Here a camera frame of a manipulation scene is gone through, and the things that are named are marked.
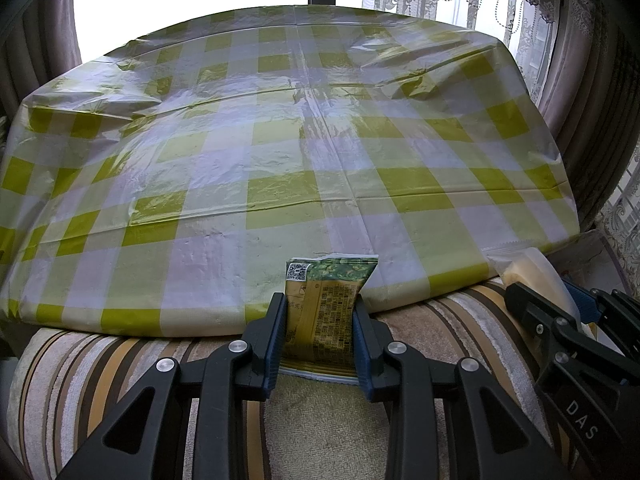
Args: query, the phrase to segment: blue gripper pad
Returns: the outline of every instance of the blue gripper pad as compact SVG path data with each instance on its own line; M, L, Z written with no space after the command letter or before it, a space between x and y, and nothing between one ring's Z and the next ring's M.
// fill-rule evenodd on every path
M268 397L276 386L276 378L278 377L278 369L280 368L280 357L282 348L284 347L284 336L287 330L287 298L280 302L276 311L273 323L273 331L269 339L269 345L264 355L264 381L262 389Z
M563 278L562 282L571 297L574 298L578 311L580 311L580 320L585 324L599 322L602 313L598 310L596 298L588 290L575 285L569 280Z
M371 380L371 359L364 338L364 332L360 324L357 310L353 309L353 363L358 374L360 389L367 400L373 396L373 382Z

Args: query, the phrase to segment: crumpled plastic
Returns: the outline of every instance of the crumpled plastic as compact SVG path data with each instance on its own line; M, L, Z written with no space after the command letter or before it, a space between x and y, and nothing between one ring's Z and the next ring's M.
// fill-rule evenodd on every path
M292 256L378 254L373 311L578 232L510 53L384 12L262 7L160 30L22 103L0 166L0 310L126 335L239 333Z

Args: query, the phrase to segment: snack package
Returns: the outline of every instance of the snack package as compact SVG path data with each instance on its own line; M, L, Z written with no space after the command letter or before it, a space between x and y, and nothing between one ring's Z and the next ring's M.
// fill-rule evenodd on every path
M328 254L287 262L284 366L353 376L351 316L376 254Z
M582 331L593 337L587 325L580 322L580 311L574 298L566 290L562 279L536 247L523 247L520 242L505 244L498 248L484 250L484 256L492 264L504 285L521 282L540 296L573 316Z

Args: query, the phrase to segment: striped fabric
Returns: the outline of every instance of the striped fabric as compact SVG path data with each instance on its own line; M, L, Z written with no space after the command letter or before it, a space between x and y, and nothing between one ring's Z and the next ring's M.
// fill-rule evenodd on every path
M378 319L389 325L396 339L430 358L446 362L464 356L478 359L564 463L582 466L573 444L534 393L540 356L533 341L506 312L503 294L502 285L493 280L378 314ZM147 340L41 329L22 356L12 384L10 444L34 480L52 480L104 413L158 358L200 359L227 340ZM345 409L343 404L350 416L332 417L341 407ZM272 475L283 479L383 478L386 419L380 422L375 408L356 386L281 376L270 401L246 406L250 479ZM196 410L195 403L189 447ZM448 455L441 403L436 404L436 412L442 423L440 477L445 479L449 476ZM185 463L190 470L189 453Z

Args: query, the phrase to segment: qr code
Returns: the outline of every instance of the qr code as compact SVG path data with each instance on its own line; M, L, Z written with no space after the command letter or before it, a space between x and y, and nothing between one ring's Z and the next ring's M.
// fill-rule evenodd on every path
M306 282L306 270L311 264L289 264L287 280L292 282Z

